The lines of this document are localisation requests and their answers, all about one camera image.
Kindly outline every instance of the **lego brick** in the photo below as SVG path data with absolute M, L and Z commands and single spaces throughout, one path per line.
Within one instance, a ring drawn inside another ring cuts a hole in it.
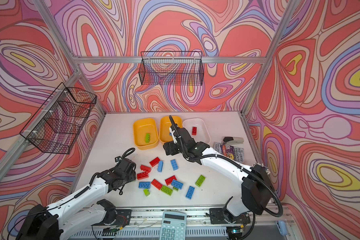
M 169 177 L 165 180 L 165 183 L 168 185 L 170 185 L 172 183 L 172 180 L 177 180 L 176 177 L 173 175 L 172 177 Z
M 158 190 L 160 190 L 163 185 L 161 183 L 158 182 L 158 180 L 154 179 L 152 182 L 151 182 L 152 185 L 154 185 Z
M 178 170 L 178 169 L 179 169 L 179 167 L 178 167 L 177 162 L 176 162 L 175 159 L 174 159 L 174 160 L 171 160 L 171 164 L 172 164 L 173 170 Z
M 163 186 L 163 187 L 160 189 L 160 191 L 162 191 L 162 192 L 164 192 L 164 193 L 166 193 L 166 194 L 168 194 L 168 195 L 172 195 L 172 192 L 173 192 L 172 189 L 170 189 L 169 187 L 166 187 L 166 186 Z
M 149 143 L 149 140 L 151 139 L 151 136 L 149 133 L 145 134 L 145 143 Z
M 158 162 L 160 161 L 160 159 L 158 157 L 156 157 L 154 160 L 150 161 L 149 164 L 154 167 L 156 166 L 156 164 L 158 164 Z
M 192 186 L 189 186 L 188 192 L 187 192 L 187 194 L 185 195 L 185 197 L 186 197 L 187 199 L 191 199 L 194 191 L 195 191 L 195 188 L 192 187 Z
M 199 179 L 196 181 L 195 185 L 200 187 L 205 180 L 205 177 L 203 175 L 200 175 Z
M 139 188 L 151 188 L 151 182 L 139 182 Z
M 144 179 L 148 177 L 148 172 L 141 172 L 136 175 L 137 180 Z
M 140 170 L 144 172 L 151 172 L 151 168 L 144 165 L 140 166 Z
M 183 184 L 177 180 L 172 180 L 172 183 L 171 183 L 172 186 L 178 188 L 178 189 L 182 189 L 183 188 Z
M 147 196 L 150 194 L 149 190 L 148 190 L 148 189 L 144 189 L 144 194 L 145 194 L 145 196 L 147 197 Z
M 162 170 L 163 170 L 163 161 L 159 161 L 157 166 L 157 171 L 162 172 Z

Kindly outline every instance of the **yellow plastic bin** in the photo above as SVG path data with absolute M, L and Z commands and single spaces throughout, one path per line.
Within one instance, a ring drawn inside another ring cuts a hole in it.
M 173 121 L 177 124 L 178 127 L 183 127 L 183 121 L 178 116 L 172 116 Z M 166 116 L 160 120 L 160 141 L 170 142 L 173 140 L 172 136 L 169 135 L 169 127 L 171 126 L 171 120 L 169 116 Z
M 145 142 L 145 135 L 150 134 L 150 140 Z M 158 145 L 156 122 L 153 118 L 144 118 L 133 123 L 133 139 L 140 150 L 147 150 Z

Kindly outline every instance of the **black wire mesh basket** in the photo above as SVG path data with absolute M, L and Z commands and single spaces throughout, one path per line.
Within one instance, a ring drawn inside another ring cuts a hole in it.
M 142 85 L 203 85 L 201 51 L 143 51 L 141 58 Z
M 27 136 L 20 134 L 42 152 L 69 154 L 96 99 L 95 94 L 81 88 L 66 87 Z

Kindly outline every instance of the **calculator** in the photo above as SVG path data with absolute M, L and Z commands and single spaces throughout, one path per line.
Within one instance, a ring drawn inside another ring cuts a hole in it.
M 165 211 L 161 223 L 160 240 L 184 240 L 187 215 Z

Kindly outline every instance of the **patterned wall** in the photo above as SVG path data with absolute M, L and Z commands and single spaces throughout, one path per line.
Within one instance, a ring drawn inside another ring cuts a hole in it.
M 306 239 L 360 239 L 360 1 L 303 0 L 246 112 Z
M 79 56 L 201 50 L 205 56 L 264 56 L 284 1 L 52 2 Z M 237 111 L 258 71 L 254 64 L 207 64 L 202 87 L 140 86 L 138 64 L 83 64 L 107 111 Z
M 51 91 L 71 74 L 32 1 L 0 1 L 0 159 Z M 99 119 L 95 108 L 70 155 L 26 148 L 0 183 L 0 239 L 33 206 L 67 195 Z
M 241 110 L 259 64 L 217 64 L 202 86 L 141 85 L 139 64 L 82 64 L 81 68 L 108 112 Z

